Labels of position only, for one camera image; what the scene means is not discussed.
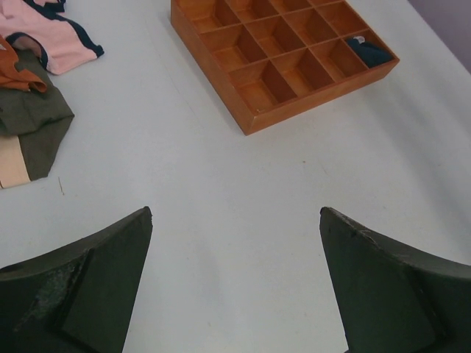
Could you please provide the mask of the pink underwear with navy trim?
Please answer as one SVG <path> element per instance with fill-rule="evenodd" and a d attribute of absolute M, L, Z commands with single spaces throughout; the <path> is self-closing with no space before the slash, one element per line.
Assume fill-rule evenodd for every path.
<path fill-rule="evenodd" d="M 64 12 L 64 1 L 3 0 L 1 36 L 14 49 L 32 51 L 54 75 L 101 57 L 104 49 Z"/>

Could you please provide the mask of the navy underwear with white trim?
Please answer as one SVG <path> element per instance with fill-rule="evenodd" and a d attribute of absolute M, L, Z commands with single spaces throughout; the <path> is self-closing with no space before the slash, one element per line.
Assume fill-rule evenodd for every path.
<path fill-rule="evenodd" d="M 364 36 L 347 38 L 346 43 L 368 68 L 374 68 L 394 59 L 387 50 L 367 41 Z"/>

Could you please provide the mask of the wooden compartment tray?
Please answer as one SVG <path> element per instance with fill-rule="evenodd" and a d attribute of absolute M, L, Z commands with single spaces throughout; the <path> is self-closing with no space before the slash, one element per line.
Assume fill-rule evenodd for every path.
<path fill-rule="evenodd" d="M 173 1 L 171 25 L 245 135 L 383 79 L 397 55 L 346 1 Z M 394 59 L 368 68 L 346 39 Z"/>

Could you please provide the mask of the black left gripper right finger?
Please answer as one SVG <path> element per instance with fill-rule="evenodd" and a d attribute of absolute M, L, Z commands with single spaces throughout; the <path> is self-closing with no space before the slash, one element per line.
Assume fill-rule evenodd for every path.
<path fill-rule="evenodd" d="M 469 352 L 470 266 L 332 207 L 319 231 L 349 352 Z"/>

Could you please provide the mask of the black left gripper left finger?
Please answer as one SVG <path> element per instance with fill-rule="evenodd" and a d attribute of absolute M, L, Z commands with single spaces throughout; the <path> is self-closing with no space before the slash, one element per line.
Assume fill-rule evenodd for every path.
<path fill-rule="evenodd" d="M 2 352 L 122 352 L 152 236 L 143 207 L 1 269 Z"/>

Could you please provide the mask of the olive and beige underwear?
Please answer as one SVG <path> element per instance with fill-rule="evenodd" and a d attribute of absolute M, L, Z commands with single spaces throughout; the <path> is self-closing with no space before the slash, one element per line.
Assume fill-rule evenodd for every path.
<path fill-rule="evenodd" d="M 31 51 L 18 51 L 19 70 L 46 85 L 37 90 L 1 89 L 1 188 L 24 185 L 49 175 L 74 114 Z"/>

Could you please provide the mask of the orange underwear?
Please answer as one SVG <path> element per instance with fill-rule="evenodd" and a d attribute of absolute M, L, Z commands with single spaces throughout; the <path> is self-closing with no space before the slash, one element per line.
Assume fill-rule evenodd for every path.
<path fill-rule="evenodd" d="M 18 70 L 19 57 L 14 48 L 1 37 L 1 88 L 31 91 L 47 91 L 46 83 L 27 69 Z"/>

